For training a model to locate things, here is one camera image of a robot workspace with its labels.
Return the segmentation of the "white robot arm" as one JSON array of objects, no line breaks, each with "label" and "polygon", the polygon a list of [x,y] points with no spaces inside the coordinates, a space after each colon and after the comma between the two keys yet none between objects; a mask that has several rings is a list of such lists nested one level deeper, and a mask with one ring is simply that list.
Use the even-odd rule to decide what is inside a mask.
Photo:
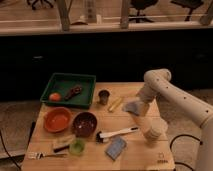
[{"label": "white robot arm", "polygon": [[168,69],[149,70],[138,96],[143,103],[152,102],[157,94],[182,109],[201,130],[195,171],[213,171],[213,106],[170,83]]}]

